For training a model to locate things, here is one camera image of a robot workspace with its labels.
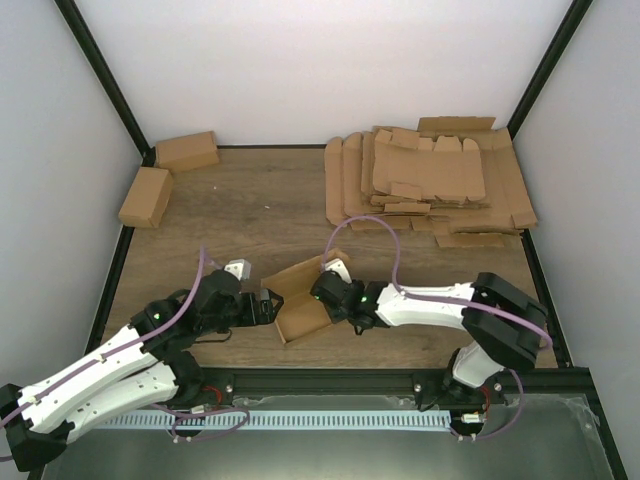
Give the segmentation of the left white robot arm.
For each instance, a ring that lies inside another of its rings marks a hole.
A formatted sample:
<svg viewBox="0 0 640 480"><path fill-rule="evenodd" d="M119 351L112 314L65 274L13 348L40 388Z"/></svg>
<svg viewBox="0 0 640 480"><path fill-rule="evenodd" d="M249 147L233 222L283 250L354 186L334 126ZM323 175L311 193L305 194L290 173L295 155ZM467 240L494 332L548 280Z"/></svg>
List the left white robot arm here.
<svg viewBox="0 0 640 480"><path fill-rule="evenodd" d="M216 270L194 289L147 304L111 339L57 374L1 389L1 426L21 472L38 469L101 423L150 404L191 404L204 373L190 353L202 336L268 325L284 304L270 289L245 292Z"/></svg>

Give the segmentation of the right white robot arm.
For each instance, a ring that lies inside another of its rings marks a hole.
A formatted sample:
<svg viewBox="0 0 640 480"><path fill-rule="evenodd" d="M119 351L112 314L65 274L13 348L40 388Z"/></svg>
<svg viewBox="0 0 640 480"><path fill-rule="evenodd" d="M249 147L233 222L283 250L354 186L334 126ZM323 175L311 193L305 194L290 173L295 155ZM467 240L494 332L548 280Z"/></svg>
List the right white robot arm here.
<svg viewBox="0 0 640 480"><path fill-rule="evenodd" d="M434 400L457 404L480 399L479 390L503 370L525 371L551 346L548 310L500 276L448 287L404 287L365 283L335 269L323 272L310 294L333 321L348 321L358 335L374 328L436 326L464 331L471 343L452 355Z"/></svg>

